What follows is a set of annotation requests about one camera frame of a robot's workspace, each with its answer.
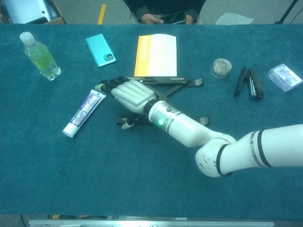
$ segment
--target table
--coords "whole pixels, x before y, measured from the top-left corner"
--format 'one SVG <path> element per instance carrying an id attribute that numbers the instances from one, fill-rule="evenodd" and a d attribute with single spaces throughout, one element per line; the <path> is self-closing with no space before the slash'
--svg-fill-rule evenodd
<path id="1" fill-rule="evenodd" d="M 237 140 L 251 131 L 302 123 L 303 86 L 283 93 L 266 73 L 284 63 L 303 72 L 302 25 L 95 26 L 0 25 L 0 213 L 303 219 L 303 168 L 254 168 L 229 177 L 199 172 L 194 156 L 155 126 L 123 131 L 126 109 L 111 97 L 72 139 L 62 133 L 102 79 L 132 76 L 139 35 L 177 37 L 178 75 L 203 76 L 202 87 L 169 98 L 177 109 L 209 115 L 209 128 Z M 30 31 L 62 69 L 43 78 L 22 53 Z M 84 41 L 103 33 L 117 62 L 97 68 Z M 212 63 L 226 58 L 230 75 L 217 80 Z M 243 66 L 255 68 L 264 99 L 234 98 Z"/>

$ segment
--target cardboard box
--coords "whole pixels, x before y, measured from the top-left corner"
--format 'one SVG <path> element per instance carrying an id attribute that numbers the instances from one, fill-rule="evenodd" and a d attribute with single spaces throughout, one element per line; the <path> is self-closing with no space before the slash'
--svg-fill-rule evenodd
<path id="1" fill-rule="evenodd" d="M 65 19 L 62 15 L 62 12 L 60 11 L 60 9 L 56 5 L 56 3 L 53 0 L 46 0 L 46 1 L 57 12 L 59 17 L 54 20 L 51 20 L 49 22 L 46 22 L 44 24 L 45 25 L 66 24 Z M 10 23 L 7 15 L 5 15 L 5 13 L 4 13 L 4 10 L 1 9 L 1 5 L 0 5 L 0 21 L 2 21 L 3 23 Z"/>

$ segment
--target white robotic arm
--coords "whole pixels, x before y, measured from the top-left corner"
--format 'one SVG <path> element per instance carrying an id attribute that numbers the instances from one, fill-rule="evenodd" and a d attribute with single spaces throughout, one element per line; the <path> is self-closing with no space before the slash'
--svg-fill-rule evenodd
<path id="1" fill-rule="evenodd" d="M 112 94 L 131 112 L 148 116 L 186 147 L 203 146 L 196 153 L 196 164 L 207 176 L 251 167 L 303 166 L 303 125 L 251 132 L 236 142 L 157 100 L 151 89 L 136 80 L 105 80 L 96 89 Z"/>

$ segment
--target plastic water bottle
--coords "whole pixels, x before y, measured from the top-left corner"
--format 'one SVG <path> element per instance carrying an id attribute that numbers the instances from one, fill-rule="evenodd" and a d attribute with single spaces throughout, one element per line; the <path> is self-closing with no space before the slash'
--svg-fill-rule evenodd
<path id="1" fill-rule="evenodd" d="M 24 43 L 24 53 L 45 78 L 54 80 L 61 74 L 61 69 L 49 53 L 48 48 L 35 40 L 30 32 L 21 33 L 20 39 Z"/>

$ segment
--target person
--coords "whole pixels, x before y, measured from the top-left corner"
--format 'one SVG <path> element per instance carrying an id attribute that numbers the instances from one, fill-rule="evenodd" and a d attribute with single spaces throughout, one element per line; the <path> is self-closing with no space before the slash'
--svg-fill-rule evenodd
<path id="1" fill-rule="evenodd" d="M 184 11 L 186 24 L 196 22 L 206 0 L 124 0 L 137 21 L 144 24 L 161 24 L 155 14 L 167 15 Z"/>

